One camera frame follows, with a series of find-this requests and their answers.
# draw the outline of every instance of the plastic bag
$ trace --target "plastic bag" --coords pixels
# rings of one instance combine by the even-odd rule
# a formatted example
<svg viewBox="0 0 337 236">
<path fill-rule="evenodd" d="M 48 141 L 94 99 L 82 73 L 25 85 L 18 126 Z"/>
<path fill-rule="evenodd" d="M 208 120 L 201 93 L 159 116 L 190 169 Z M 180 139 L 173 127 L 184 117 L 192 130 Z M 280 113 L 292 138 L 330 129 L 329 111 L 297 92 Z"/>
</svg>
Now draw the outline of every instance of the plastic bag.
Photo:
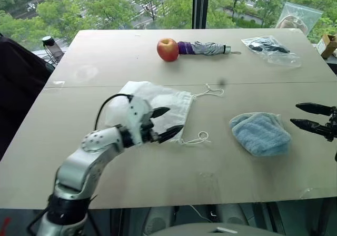
<svg viewBox="0 0 337 236">
<path fill-rule="evenodd" d="M 269 63 L 299 67 L 301 58 L 291 53 L 288 48 L 278 42 L 273 36 L 254 37 L 241 40 L 254 53 L 261 55 Z"/>
<path fill-rule="evenodd" d="M 322 14 L 318 9 L 286 2 L 276 28 L 298 28 L 307 36 Z"/>
</svg>

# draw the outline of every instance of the window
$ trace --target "window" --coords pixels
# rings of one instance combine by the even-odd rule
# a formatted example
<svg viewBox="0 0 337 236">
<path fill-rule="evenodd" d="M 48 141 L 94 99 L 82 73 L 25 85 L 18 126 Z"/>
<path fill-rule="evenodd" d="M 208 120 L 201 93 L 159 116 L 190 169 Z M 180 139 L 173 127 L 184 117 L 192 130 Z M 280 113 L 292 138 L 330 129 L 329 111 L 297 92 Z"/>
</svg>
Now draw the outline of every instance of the window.
<svg viewBox="0 0 337 236">
<path fill-rule="evenodd" d="M 207 28 L 299 28 L 312 43 L 337 32 L 336 0 L 209 0 Z M 220 10 L 227 15 L 220 19 Z"/>
<path fill-rule="evenodd" d="M 282 27 L 285 4 L 303 7 L 310 20 L 308 38 L 337 32 L 337 0 L 207 0 L 200 28 Z M 193 0 L 0 0 L 0 33 L 31 51 L 51 35 L 67 47 L 79 30 L 185 29 L 193 25 Z"/>
<path fill-rule="evenodd" d="M 79 30 L 191 28 L 192 0 L 0 0 L 0 33 L 31 51 L 50 35 L 67 47 Z"/>
</svg>

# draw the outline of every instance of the apple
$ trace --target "apple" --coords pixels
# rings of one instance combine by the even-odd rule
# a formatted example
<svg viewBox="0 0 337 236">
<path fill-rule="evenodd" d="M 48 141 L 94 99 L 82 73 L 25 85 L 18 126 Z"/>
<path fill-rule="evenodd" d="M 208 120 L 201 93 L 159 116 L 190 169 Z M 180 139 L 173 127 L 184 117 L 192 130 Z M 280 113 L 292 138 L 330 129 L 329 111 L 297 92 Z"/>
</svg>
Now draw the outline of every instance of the apple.
<svg viewBox="0 0 337 236">
<path fill-rule="evenodd" d="M 171 38 L 163 38 L 157 44 L 157 52 L 164 61 L 175 61 L 179 56 L 179 47 Z"/>
</svg>

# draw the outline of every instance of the folded towel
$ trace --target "folded towel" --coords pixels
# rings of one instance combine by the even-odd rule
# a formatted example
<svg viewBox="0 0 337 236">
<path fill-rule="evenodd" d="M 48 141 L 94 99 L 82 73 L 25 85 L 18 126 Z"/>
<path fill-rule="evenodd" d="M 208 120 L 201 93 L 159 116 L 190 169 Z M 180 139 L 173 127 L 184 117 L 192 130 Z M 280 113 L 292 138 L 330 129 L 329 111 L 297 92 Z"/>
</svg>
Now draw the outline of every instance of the folded towel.
<svg viewBox="0 0 337 236">
<path fill-rule="evenodd" d="M 286 154 L 290 134 L 283 128 L 281 116 L 273 113 L 252 112 L 230 120 L 236 139 L 254 156 Z"/>
</svg>

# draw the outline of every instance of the purple umbrella strap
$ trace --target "purple umbrella strap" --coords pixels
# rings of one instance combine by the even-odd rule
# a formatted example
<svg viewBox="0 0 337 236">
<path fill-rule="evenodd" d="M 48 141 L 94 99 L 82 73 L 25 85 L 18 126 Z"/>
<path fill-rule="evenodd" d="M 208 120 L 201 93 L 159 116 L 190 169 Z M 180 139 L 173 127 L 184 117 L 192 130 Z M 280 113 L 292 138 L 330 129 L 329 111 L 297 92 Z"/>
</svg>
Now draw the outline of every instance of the purple umbrella strap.
<svg viewBox="0 0 337 236">
<path fill-rule="evenodd" d="M 178 42 L 180 54 L 195 54 L 190 42 Z"/>
</svg>

